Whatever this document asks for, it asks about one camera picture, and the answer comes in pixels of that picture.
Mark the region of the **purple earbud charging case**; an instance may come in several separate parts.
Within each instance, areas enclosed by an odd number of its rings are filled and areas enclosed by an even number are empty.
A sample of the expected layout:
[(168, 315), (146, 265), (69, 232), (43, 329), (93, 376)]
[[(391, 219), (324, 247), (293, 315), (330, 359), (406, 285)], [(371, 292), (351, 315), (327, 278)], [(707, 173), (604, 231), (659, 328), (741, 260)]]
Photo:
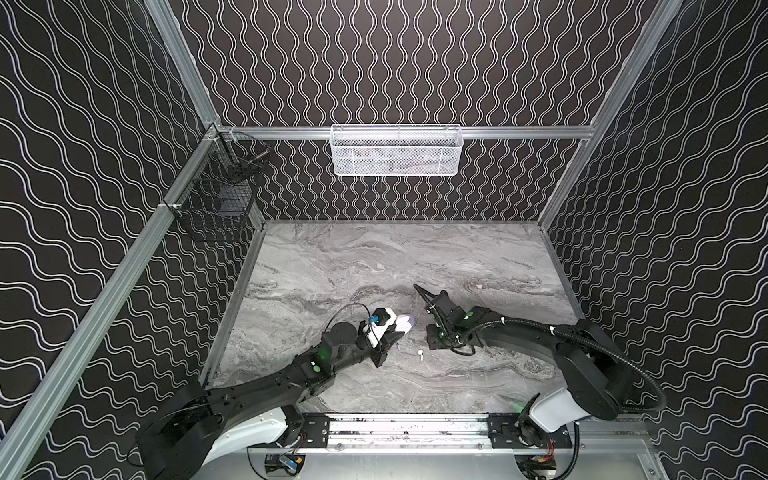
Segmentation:
[(409, 333), (416, 325), (416, 320), (410, 315), (399, 315), (395, 321), (395, 331), (403, 334)]

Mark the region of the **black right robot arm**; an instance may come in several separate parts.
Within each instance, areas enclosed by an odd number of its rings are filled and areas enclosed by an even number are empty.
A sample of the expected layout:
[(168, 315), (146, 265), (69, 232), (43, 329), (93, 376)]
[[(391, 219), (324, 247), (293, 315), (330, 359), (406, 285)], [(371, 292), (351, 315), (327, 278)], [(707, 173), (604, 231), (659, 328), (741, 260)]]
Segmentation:
[(413, 288), (434, 320), (427, 327), (430, 349), (463, 356), (479, 348), (503, 349), (559, 369), (565, 385), (534, 395), (510, 427), (525, 446), (542, 447), (552, 433), (585, 418), (613, 421), (621, 414), (659, 413), (667, 406), (660, 383), (591, 321), (545, 324), (487, 307), (464, 310), (445, 290), (435, 294), (418, 284)]

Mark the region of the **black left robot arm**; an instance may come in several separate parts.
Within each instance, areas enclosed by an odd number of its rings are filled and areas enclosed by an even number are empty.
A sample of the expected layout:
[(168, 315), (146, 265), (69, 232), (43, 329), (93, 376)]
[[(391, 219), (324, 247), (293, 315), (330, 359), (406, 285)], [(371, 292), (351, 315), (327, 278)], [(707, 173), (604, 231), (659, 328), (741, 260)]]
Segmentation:
[(214, 443), (237, 427), (273, 410), (283, 412), (333, 385), (338, 373), (371, 360), (379, 367), (389, 350), (413, 328), (410, 315), (384, 316), (355, 326), (335, 324), (319, 344), (270, 375), (233, 387), (205, 389), (192, 381), (161, 403), (141, 424), (135, 446), (148, 479), (190, 479)]

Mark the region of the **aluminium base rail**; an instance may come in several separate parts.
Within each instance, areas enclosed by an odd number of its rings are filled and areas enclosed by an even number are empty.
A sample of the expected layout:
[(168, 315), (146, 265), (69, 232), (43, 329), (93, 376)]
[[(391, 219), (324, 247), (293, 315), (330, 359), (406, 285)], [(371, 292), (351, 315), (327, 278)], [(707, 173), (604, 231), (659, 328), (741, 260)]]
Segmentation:
[(276, 409), (224, 432), (204, 452), (208, 463), (256, 447), (266, 452), (516, 455), (570, 452), (645, 454), (653, 450), (635, 416), (580, 422), (550, 433), (541, 447), (521, 442), (513, 414), (286, 413)]

